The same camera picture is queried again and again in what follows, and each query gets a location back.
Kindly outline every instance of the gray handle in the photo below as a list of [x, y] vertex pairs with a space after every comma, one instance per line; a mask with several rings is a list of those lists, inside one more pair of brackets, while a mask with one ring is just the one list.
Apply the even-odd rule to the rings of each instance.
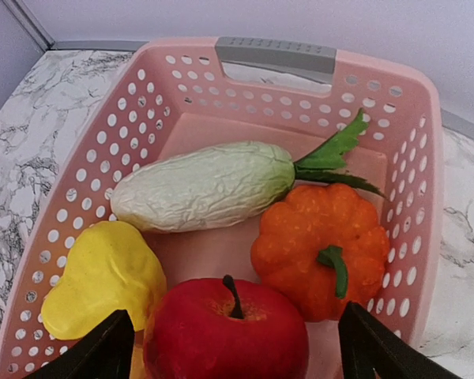
[[220, 37], [216, 53], [222, 62], [271, 69], [331, 84], [337, 50], [277, 39]]

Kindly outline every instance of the marble surface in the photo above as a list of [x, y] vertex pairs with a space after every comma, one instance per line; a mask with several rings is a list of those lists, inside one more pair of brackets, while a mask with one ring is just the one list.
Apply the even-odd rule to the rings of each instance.
[[[0, 112], [0, 322], [39, 208], [131, 54], [50, 51]], [[474, 379], [474, 141], [445, 130], [442, 258], [420, 351]]]

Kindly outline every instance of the wall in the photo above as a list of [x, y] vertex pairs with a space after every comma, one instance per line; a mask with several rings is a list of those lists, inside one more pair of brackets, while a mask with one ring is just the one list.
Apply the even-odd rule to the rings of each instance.
[[474, 0], [24, 0], [57, 41], [257, 36], [415, 66], [474, 122]]
[[42, 54], [0, 1], [0, 109]]

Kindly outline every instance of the basket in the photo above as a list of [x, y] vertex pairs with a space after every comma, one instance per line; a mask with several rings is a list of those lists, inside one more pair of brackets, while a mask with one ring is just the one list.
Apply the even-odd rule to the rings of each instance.
[[[231, 79], [242, 64], [331, 84], [329, 91]], [[0, 331], [0, 379], [23, 377], [73, 341], [43, 328], [40, 307], [63, 273], [74, 239], [115, 220], [109, 196], [147, 163], [212, 144], [253, 139], [294, 159], [365, 108], [370, 120], [348, 169], [384, 190], [365, 193], [378, 208], [392, 249], [382, 289], [368, 309], [404, 341], [418, 344], [426, 324], [440, 247], [442, 138], [438, 94], [414, 69], [328, 47], [270, 39], [163, 39], [144, 45], [88, 122], [36, 222]], [[258, 218], [234, 227], [148, 236], [169, 287], [231, 273], [258, 280], [249, 250]], [[221, 254], [221, 250], [231, 252]], [[308, 377], [340, 371], [337, 323], [309, 324]]]

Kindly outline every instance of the apple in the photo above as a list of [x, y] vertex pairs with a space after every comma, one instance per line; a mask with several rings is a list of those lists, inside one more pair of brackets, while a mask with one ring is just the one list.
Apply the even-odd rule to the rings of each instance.
[[155, 379], [303, 379], [308, 359], [299, 311], [279, 292], [231, 276], [178, 284], [145, 331]]

